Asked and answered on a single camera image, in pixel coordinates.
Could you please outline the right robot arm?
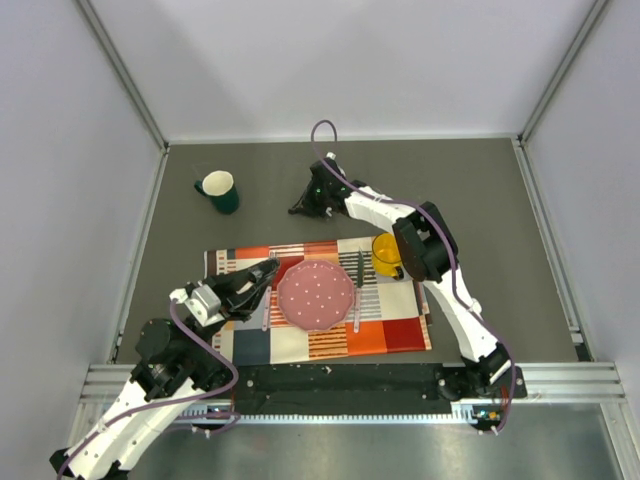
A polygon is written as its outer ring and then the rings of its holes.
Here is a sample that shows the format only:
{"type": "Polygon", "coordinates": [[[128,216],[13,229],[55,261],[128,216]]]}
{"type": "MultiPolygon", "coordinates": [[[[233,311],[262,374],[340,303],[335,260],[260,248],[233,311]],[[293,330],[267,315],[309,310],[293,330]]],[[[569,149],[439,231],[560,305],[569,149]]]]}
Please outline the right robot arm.
{"type": "Polygon", "coordinates": [[[309,184],[289,212],[312,218],[340,213],[391,233],[404,270],[430,292],[455,334],[466,388],[481,396],[505,392],[512,399],[517,386],[514,361],[466,288],[456,242],[438,208],[429,202],[418,206],[394,200],[364,183],[350,183],[329,157],[312,164],[310,171],[309,184]]]}

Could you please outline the black earbud charging case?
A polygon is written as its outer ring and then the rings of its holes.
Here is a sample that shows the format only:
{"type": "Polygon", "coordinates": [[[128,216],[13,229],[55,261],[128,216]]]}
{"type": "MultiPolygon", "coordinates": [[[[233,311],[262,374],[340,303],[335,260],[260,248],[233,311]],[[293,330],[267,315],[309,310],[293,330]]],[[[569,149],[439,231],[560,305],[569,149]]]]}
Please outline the black earbud charging case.
{"type": "Polygon", "coordinates": [[[250,280],[254,284],[271,284],[277,276],[279,269],[280,260],[275,257],[269,257],[249,268],[250,280]]]}

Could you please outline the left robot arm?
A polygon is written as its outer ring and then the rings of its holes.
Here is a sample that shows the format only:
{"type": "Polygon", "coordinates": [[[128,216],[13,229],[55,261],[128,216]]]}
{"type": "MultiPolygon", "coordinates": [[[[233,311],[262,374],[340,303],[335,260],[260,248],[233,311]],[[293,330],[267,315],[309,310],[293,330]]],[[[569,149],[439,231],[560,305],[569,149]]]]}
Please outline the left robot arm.
{"type": "Polygon", "coordinates": [[[187,407],[230,391],[239,372],[214,349],[213,337],[228,322],[249,319],[279,268],[267,259],[173,290],[169,318],[144,325],[140,361],[112,405],[80,441],[52,454],[58,478],[126,478],[187,407]]]}

